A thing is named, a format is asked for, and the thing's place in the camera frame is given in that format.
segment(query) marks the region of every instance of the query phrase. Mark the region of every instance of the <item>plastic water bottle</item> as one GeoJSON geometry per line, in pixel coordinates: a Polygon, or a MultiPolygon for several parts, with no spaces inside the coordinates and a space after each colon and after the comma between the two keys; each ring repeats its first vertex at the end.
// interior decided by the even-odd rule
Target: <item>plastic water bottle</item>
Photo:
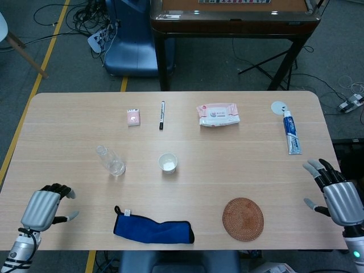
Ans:
{"type": "Polygon", "coordinates": [[[125,164],[111,149],[103,145],[97,146],[96,153],[101,159],[102,165],[113,175],[122,175],[125,172],[125,164]]]}

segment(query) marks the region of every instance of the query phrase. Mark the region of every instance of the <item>robotic hand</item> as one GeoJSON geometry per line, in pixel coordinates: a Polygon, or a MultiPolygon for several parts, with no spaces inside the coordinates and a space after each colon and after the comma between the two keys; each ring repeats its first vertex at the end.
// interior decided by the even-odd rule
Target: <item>robotic hand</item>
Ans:
{"type": "Polygon", "coordinates": [[[35,251],[40,245],[40,232],[49,229],[52,224],[69,222],[78,215],[78,211],[69,216],[55,216],[63,197],[76,198],[76,194],[66,185],[46,185],[33,193],[22,218],[24,228],[16,239],[1,273],[27,273],[32,263],[35,251]]]}
{"type": "Polygon", "coordinates": [[[364,273],[364,231],[361,226],[364,207],[354,184],[324,159],[309,160],[303,167],[315,179],[328,207],[318,206],[308,198],[304,199],[305,203],[315,212],[331,217],[335,224],[344,227],[342,236],[358,272],[364,273]]]}

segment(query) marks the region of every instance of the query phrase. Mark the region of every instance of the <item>round rattan coaster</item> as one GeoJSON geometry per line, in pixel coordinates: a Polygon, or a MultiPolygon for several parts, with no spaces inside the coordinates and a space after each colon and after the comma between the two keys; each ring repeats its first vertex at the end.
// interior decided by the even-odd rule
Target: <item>round rattan coaster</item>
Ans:
{"type": "Polygon", "coordinates": [[[256,203],[240,197],[232,199],[226,205],[222,223],[234,239],[248,242],[257,239],[262,233],[264,217],[256,203]]]}

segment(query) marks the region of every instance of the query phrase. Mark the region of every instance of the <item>floor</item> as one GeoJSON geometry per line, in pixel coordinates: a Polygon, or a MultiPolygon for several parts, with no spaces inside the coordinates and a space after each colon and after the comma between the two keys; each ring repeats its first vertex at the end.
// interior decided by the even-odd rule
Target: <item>floor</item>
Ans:
{"type": "MultiPolygon", "coordinates": [[[[81,3],[71,0],[71,4],[81,3]]],[[[62,3],[49,0],[47,3],[62,3]]],[[[33,13],[44,5],[42,0],[0,2],[0,11],[9,25],[9,29],[24,42],[39,37],[52,35],[55,26],[40,26],[33,21],[33,13]]],[[[52,6],[38,13],[43,23],[55,23],[59,20],[62,6],[52,6]]],[[[364,81],[364,5],[341,0],[331,0],[325,10],[322,21],[308,40],[307,45],[315,49],[314,53],[302,51],[298,58],[298,70],[294,73],[309,73],[326,81],[336,91],[346,96],[351,91],[341,88],[338,80],[344,75],[353,81],[364,81]]],[[[60,33],[69,29],[63,22],[60,33]]],[[[0,48],[6,48],[6,42],[0,48]]],[[[26,50],[39,64],[45,58],[49,40],[30,44],[26,50]]],[[[232,46],[239,58],[253,63],[275,55],[289,46],[288,41],[251,40],[251,39],[179,39],[176,48],[176,69],[173,74],[171,89],[178,90],[265,90],[269,84],[267,77],[256,69],[238,76],[240,69],[247,68],[247,62],[234,56],[232,46]]],[[[264,67],[274,72],[280,59],[264,67]]],[[[119,92],[122,78],[107,74],[99,59],[93,59],[86,39],[81,35],[64,35],[57,38],[46,69],[49,78],[40,82],[38,93],[43,92],[119,92]]],[[[5,159],[26,107],[28,98],[37,85],[37,73],[16,52],[0,52],[0,163],[5,159]]],[[[330,93],[331,90],[321,81],[302,75],[292,76],[292,90],[307,89],[321,98],[332,139],[364,138],[364,125],[359,121],[361,110],[345,114],[336,114],[336,107],[341,101],[330,93]]],[[[156,78],[130,78],[127,92],[159,90],[156,78]]],[[[6,253],[0,252],[0,260],[6,253]]],[[[40,251],[34,260],[31,272],[84,272],[88,253],[40,251]]],[[[277,262],[287,262],[298,272],[324,267],[347,269],[354,268],[346,255],[332,253],[268,251],[264,257],[277,262]]]]}

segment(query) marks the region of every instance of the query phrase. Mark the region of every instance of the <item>blue towel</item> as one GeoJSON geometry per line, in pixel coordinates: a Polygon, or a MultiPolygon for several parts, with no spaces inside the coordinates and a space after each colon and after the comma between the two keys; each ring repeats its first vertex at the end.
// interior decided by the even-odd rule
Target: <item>blue towel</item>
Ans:
{"type": "Polygon", "coordinates": [[[117,218],[114,234],[142,243],[193,243],[195,235],[188,221],[157,223],[152,219],[133,215],[124,216],[115,206],[117,218]]]}

